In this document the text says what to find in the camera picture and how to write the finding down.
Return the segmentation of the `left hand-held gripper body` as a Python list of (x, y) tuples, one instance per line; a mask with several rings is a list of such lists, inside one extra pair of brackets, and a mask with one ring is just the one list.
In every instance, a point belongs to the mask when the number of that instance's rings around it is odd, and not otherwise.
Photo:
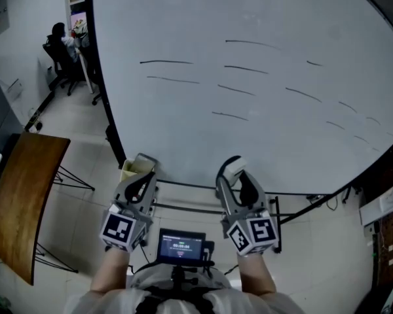
[(131, 187), (131, 177), (115, 189), (109, 209), (103, 215), (100, 239), (108, 246), (131, 253), (152, 225), (151, 207), (156, 190)]

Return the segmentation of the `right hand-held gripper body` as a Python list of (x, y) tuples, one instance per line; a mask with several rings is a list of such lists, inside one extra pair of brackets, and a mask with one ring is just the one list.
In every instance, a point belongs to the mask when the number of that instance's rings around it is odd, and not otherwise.
[(230, 183), (221, 185), (219, 199), (225, 210), (223, 232), (239, 256), (263, 253), (278, 243), (278, 234), (267, 208), (266, 195), (249, 173), (251, 185), (237, 198)]

